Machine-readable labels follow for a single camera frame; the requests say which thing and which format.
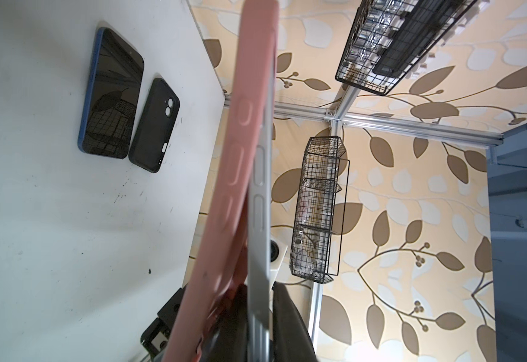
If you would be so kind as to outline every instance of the phone screen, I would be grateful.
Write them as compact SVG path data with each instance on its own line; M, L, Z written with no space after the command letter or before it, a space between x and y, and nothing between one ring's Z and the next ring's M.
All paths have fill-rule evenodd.
M95 55L79 147L88 154L122 159L129 153L143 58L108 28L101 28L97 34Z

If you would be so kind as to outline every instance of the black wire basket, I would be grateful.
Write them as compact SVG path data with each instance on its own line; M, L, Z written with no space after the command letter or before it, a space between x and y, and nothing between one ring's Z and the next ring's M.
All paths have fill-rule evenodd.
M342 230L339 233L336 273L330 273L329 263L333 252L332 222L336 193L342 190L338 184L338 176L343 169L340 164L344 167L349 163L341 158L345 151L338 136L312 137L303 155L289 270L295 276L322 284L331 282L331 276L338 275L340 271Z
M387 95L477 0L363 0L336 80Z

